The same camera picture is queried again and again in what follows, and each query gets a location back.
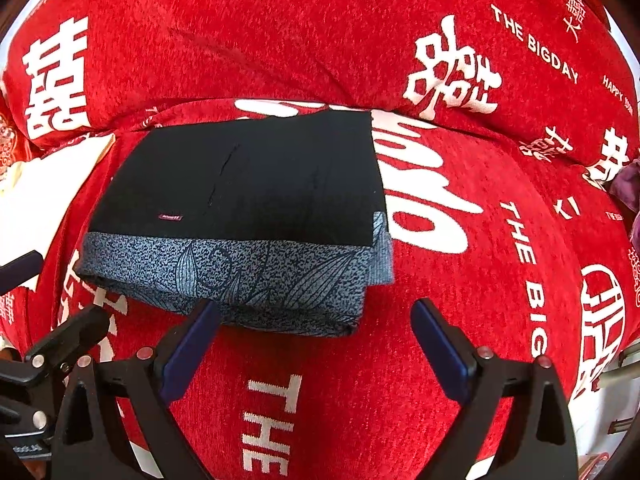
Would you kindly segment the red embroidered cushion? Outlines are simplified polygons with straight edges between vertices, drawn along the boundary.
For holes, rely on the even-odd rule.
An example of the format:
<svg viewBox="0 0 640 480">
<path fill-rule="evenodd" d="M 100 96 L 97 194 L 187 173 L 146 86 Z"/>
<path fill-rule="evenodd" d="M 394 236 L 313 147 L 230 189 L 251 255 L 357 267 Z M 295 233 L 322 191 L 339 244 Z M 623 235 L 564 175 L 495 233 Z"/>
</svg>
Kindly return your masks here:
<svg viewBox="0 0 640 480">
<path fill-rule="evenodd" d="M 14 162 L 29 162 L 37 155 L 35 145 L 17 128 L 6 100 L 2 96 L 0 98 L 0 176 L 3 177 Z"/>
</svg>

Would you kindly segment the white cloth sheet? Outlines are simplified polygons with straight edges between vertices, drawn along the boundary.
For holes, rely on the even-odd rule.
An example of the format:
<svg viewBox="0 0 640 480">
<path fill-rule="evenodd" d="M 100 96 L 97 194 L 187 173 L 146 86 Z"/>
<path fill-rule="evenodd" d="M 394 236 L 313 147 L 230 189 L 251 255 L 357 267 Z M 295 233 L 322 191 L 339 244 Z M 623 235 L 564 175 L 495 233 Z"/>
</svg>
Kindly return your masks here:
<svg viewBox="0 0 640 480">
<path fill-rule="evenodd" d="M 70 202 L 115 143 L 87 136 L 30 162 L 16 162 L 1 179 L 1 262 L 35 250 L 45 255 Z"/>
</svg>

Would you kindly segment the purple crumpled cloth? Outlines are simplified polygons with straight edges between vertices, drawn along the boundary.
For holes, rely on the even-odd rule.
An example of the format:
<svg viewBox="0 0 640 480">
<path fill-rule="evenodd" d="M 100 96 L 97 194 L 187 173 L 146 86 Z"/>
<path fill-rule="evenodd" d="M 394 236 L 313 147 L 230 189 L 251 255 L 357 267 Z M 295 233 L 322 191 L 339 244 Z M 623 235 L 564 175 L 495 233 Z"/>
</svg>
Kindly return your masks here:
<svg viewBox="0 0 640 480">
<path fill-rule="evenodd" d="M 636 254 L 640 252 L 640 162 L 636 158 L 615 175 L 608 192 L 634 213 L 629 239 Z"/>
</svg>

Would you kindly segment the red sofa cover with characters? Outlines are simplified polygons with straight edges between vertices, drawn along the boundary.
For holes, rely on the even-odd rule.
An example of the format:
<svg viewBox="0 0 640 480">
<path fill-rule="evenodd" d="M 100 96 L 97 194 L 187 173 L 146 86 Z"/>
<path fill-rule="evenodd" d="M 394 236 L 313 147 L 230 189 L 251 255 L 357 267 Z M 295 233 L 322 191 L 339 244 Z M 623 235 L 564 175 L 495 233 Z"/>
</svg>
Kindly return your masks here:
<svg viewBox="0 0 640 480">
<path fill-rule="evenodd" d="M 1 96 L 46 157 L 115 137 L 41 273 L 1 300 L 26 351 L 86 307 L 103 362 L 188 313 L 76 273 L 93 211 L 151 132 L 363 112 L 394 279 L 344 336 L 227 324 L 172 414 L 217 479 L 412 479 L 457 415 L 410 327 L 416 300 L 478 346 L 553 362 L 582 398 L 639 331 L 629 214 L 606 185 L 639 153 L 634 81 L 599 0 L 30 0 Z"/>
</svg>

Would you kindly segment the black pants with grey waistband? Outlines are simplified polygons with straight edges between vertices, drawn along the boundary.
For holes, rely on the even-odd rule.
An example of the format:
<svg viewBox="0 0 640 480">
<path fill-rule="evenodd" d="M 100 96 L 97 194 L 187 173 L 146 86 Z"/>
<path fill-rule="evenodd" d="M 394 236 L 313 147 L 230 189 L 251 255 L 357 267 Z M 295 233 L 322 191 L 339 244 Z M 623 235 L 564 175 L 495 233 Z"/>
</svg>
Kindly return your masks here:
<svg viewBox="0 0 640 480">
<path fill-rule="evenodd" d="M 227 324 L 352 333 L 367 289 L 394 279 L 370 116 L 149 133 L 96 205 L 76 273 L 170 312 L 208 299 Z"/>
</svg>

